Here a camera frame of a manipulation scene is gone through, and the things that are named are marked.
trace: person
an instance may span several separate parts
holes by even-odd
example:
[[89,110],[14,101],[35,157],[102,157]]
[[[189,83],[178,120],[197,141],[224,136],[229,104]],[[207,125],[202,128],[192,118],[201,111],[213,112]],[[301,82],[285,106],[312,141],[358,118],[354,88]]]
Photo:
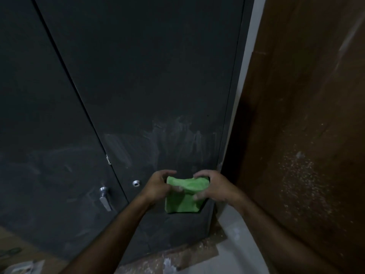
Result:
[[[166,184],[174,170],[160,170],[151,176],[140,194],[86,247],[61,274],[112,274],[127,248],[139,221],[150,206],[181,187]],[[283,229],[242,190],[214,170],[201,170],[197,177],[209,177],[207,189],[195,200],[212,198],[234,207],[243,217],[261,252],[280,273],[340,273],[334,266]]]

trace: microfiber cloth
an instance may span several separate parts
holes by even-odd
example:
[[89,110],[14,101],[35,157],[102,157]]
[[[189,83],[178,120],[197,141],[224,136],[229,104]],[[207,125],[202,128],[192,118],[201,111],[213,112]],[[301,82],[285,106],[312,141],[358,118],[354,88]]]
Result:
[[195,193],[206,189],[209,186],[209,180],[204,177],[197,179],[176,179],[167,177],[166,183],[172,186],[181,186],[184,193],[172,191],[165,200],[165,211],[167,213],[196,213],[200,210],[204,200],[194,201]]

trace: person's right hand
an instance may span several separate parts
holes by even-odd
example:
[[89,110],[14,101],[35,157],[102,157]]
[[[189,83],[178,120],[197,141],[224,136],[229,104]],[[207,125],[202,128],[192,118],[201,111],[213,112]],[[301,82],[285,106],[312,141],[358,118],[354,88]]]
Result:
[[196,193],[193,198],[195,201],[212,198],[214,201],[223,201],[230,203],[233,196],[239,191],[226,177],[215,170],[201,170],[194,174],[194,178],[209,177],[210,185],[207,189]]

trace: floor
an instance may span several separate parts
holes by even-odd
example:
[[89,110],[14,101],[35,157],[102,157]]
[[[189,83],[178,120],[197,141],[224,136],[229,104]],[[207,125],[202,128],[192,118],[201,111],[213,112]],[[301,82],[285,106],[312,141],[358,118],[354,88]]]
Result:
[[[122,266],[116,274],[269,274],[241,216],[228,205],[218,204],[217,208],[219,230],[209,238],[193,246],[153,254]],[[0,259],[0,272],[5,266],[29,260],[45,260],[42,274],[59,273],[67,265],[67,262],[39,251],[0,227],[0,249],[14,247],[21,247],[22,252]]]

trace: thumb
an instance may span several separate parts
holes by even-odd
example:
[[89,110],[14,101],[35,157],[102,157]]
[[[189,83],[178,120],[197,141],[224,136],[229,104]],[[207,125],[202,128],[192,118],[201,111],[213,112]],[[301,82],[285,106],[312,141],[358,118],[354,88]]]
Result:
[[172,186],[172,185],[170,185],[170,190],[175,191],[175,192],[183,192],[184,191],[183,187],[181,187],[181,186]]
[[193,199],[194,201],[198,201],[198,200],[203,200],[207,198],[207,190],[202,190],[200,192],[197,192],[194,196]]

